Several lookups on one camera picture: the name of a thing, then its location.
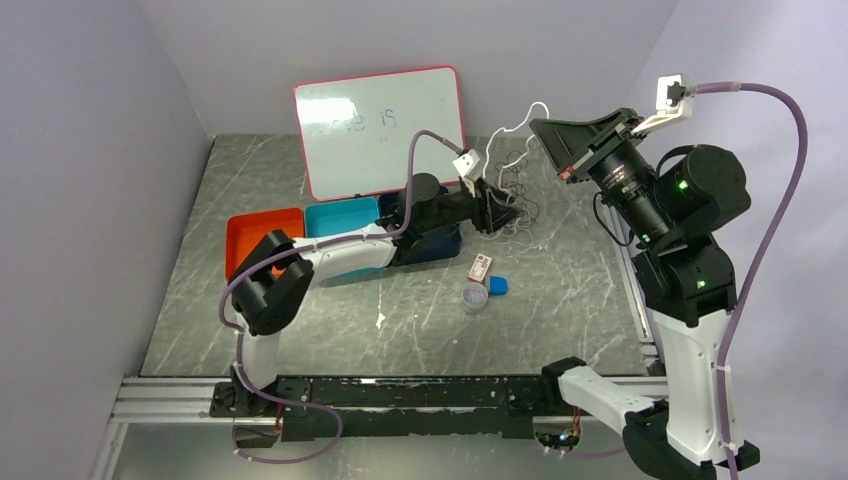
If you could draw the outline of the navy blue tray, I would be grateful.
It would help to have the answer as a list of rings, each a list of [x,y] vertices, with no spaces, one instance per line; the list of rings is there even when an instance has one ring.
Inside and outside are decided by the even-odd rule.
[[[378,206],[381,216],[387,216],[398,209],[398,193],[384,193],[378,196]],[[426,232],[419,248],[412,253],[405,253],[397,262],[398,266],[406,266],[432,262],[456,257],[462,247],[462,235],[458,223],[447,225]]]

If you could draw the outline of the light blue tray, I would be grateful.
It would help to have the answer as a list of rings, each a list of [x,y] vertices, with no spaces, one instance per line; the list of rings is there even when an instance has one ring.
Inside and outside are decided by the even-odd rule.
[[[304,258],[313,263],[312,281],[323,283],[352,273],[384,269],[393,255],[389,239],[364,241],[366,234],[384,233],[376,225],[378,202],[372,197],[353,198],[308,206],[304,211],[305,242],[321,243],[328,238],[353,235],[354,241],[334,243],[307,250]]]

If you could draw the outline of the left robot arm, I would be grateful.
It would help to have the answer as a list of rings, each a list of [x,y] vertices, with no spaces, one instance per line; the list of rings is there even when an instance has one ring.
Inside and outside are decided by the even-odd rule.
[[[484,179],[443,193],[434,176],[420,173],[398,193],[394,210],[360,229],[316,238],[268,233],[230,277],[219,304],[221,323],[237,335],[237,403],[254,416],[275,406],[279,337],[312,286],[359,270],[404,266],[427,249],[431,231],[469,222],[493,234],[521,214],[509,192]]]

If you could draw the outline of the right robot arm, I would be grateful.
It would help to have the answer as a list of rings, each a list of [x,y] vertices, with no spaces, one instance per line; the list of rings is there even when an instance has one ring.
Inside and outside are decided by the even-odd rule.
[[[637,238],[634,274],[662,343],[663,400],[627,391],[570,357],[546,366],[542,406],[587,412],[618,433],[633,463],[656,479],[712,479],[755,465],[758,449],[730,417],[719,364],[737,304],[736,275],[715,232],[750,208],[744,169],[729,150],[684,145],[658,173],[638,151],[640,117],[621,108],[593,121],[537,118],[530,128],[559,177],[591,181]]]

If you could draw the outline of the orange tray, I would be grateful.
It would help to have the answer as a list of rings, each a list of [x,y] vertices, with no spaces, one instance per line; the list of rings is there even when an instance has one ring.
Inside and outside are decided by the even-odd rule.
[[[288,237],[304,237],[304,212],[301,208],[283,208],[231,217],[226,224],[225,269],[227,280],[247,258],[258,242],[273,230]]]

